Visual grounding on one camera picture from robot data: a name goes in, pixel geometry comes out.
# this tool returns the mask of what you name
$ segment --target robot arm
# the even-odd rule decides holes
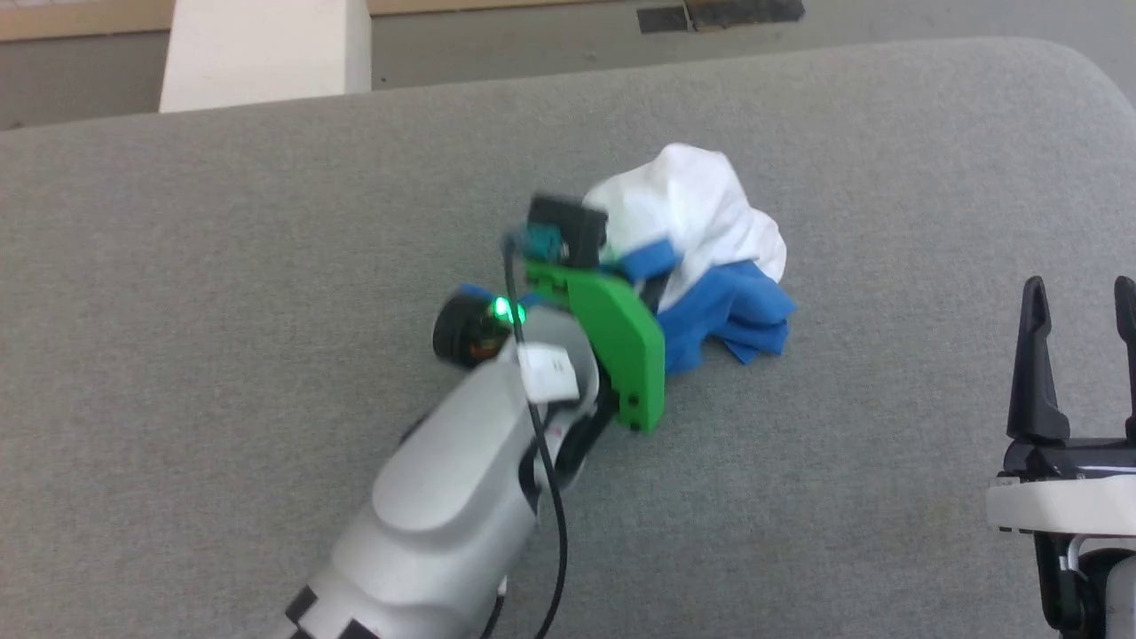
[[[1136,284],[1116,283],[1136,409]],[[1034,538],[1045,620],[1066,639],[1136,638],[1136,553],[1081,553],[1092,538],[1136,538],[1136,416],[1126,437],[1075,439],[1056,404],[1041,277],[1026,282],[1002,472],[986,492],[988,522]]]
[[[528,340],[568,351],[580,389],[577,403],[538,406],[556,456],[574,428],[603,426],[594,423],[599,367],[570,315],[533,308],[525,326]],[[546,488],[510,338],[414,428],[270,637],[473,636],[532,534]]]
[[[532,534],[546,491],[561,556],[543,637],[567,561],[559,489],[571,483],[612,418],[650,432],[662,412],[662,332],[627,282],[600,272],[605,222],[602,213],[536,197],[526,230],[507,235],[510,296],[518,251],[533,289],[566,310],[532,308],[526,317],[516,301],[468,293],[446,304],[434,351],[473,372],[411,428],[273,639],[471,636],[503,595],[499,584]],[[532,401],[518,364],[525,340],[563,349],[577,400]]]

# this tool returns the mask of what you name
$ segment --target cloth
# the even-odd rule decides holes
[[[745,364],[759,351],[782,352],[796,309],[777,284],[785,241],[750,206],[725,155],[668,144],[595,185],[584,202],[608,214],[605,263],[635,282],[670,271],[659,302],[667,373],[696,367],[710,335]]]

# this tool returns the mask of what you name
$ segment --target green led light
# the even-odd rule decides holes
[[[509,312],[509,298],[499,297],[493,300],[493,315],[496,315],[498,320],[503,320],[512,324],[512,313]],[[520,322],[525,322],[525,307],[517,305],[517,315],[520,316]]]

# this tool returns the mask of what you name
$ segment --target white pillar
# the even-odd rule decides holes
[[[161,113],[362,91],[365,0],[177,0]]]

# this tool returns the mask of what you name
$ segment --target gray floor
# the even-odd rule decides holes
[[[376,89],[517,77],[921,38],[1017,35],[1067,44],[1136,102],[1133,0],[804,0],[797,24],[642,35],[669,0],[379,18]],[[0,128],[154,111],[167,35],[0,44]]]

